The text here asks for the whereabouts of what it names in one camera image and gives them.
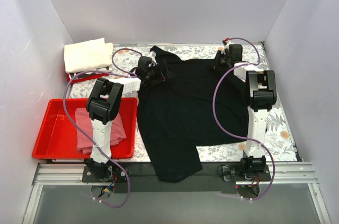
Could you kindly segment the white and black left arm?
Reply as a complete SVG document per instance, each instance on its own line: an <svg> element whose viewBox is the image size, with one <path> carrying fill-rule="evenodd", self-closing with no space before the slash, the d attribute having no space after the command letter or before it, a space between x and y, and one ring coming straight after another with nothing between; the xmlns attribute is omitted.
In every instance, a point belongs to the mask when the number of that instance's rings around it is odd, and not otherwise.
<svg viewBox="0 0 339 224"><path fill-rule="evenodd" d="M90 159L85 161L90 172L100 181L108 181L113 174L108 164L111 153L111 128L117 117L122 96L137 92L142 84L153 86L174 77L165 59L156 61L140 57L135 70L136 77L118 78L113 81L99 78L87 100L86 110L92 125L94 141Z"/></svg>

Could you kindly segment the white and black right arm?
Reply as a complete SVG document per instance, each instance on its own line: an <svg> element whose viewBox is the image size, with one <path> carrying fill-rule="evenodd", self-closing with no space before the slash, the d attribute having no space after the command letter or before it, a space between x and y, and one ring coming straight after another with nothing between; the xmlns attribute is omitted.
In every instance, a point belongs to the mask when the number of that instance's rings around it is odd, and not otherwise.
<svg viewBox="0 0 339 224"><path fill-rule="evenodd" d="M245 180L259 179L265 173L263 144L269 112L277 101L275 72L259 69L243 60L243 46L227 40L214 58L215 70L225 71L245 83L245 105L248 110L248 133L239 175Z"/></svg>

